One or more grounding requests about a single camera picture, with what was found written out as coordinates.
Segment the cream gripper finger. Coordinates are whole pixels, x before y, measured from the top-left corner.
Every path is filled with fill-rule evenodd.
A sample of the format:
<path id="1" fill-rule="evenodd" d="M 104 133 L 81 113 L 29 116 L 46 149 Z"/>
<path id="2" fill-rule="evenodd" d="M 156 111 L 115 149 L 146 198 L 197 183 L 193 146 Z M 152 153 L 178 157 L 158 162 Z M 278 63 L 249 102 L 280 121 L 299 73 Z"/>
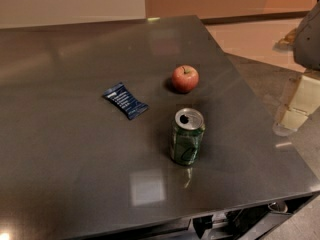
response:
<path id="1" fill-rule="evenodd" d="M 320 107 L 320 72 L 305 71 L 290 77 L 281 96 L 273 131 L 278 136 L 289 136 Z"/>

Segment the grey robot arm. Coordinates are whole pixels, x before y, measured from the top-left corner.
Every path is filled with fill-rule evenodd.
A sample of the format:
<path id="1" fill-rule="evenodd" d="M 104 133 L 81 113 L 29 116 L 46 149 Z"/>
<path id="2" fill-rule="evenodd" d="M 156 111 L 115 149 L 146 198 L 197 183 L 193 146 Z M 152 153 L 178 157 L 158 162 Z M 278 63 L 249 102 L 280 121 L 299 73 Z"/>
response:
<path id="1" fill-rule="evenodd" d="M 296 132 L 320 107 L 320 2 L 297 27 L 292 51 L 294 62 L 306 71 L 284 87 L 273 125 L 279 136 Z"/>

